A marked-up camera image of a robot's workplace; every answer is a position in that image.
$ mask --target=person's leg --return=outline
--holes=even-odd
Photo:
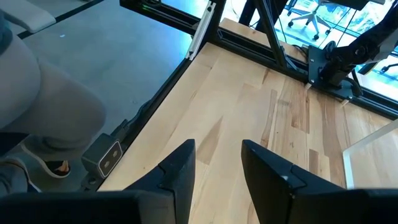
[[[40,90],[36,57],[16,35],[0,55],[0,131],[35,100]]]
[[[104,124],[104,106],[57,67],[39,60],[39,68],[41,82],[35,100],[2,131],[33,135],[25,146],[44,161],[80,157]]]

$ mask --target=black bracket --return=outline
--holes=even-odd
[[[308,82],[317,89],[323,90],[335,97],[352,100],[354,97],[352,84],[343,80],[340,88],[323,81],[319,76],[320,71],[326,65],[328,60],[325,58],[325,52],[313,46],[308,48]]]

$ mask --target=gray pants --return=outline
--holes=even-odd
[[[105,117],[92,92],[37,60],[18,37],[0,55],[0,132],[33,135],[39,145],[29,150],[43,160],[81,156]]]
[[[27,190],[27,177],[18,166],[0,162],[0,197]]]

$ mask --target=chair wheel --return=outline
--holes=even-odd
[[[384,72],[386,72],[386,71],[388,71],[388,67],[383,67],[382,69],[381,69],[381,71],[384,73]]]

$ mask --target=wooden floor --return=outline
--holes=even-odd
[[[264,34],[248,27],[229,20],[221,26],[267,44]],[[285,48],[303,60],[293,46]],[[258,223],[241,165],[243,139],[345,187],[342,150],[389,122],[355,105],[341,107],[323,93],[306,92],[303,83],[206,44],[100,190],[127,187],[193,138],[197,166],[190,223]]]

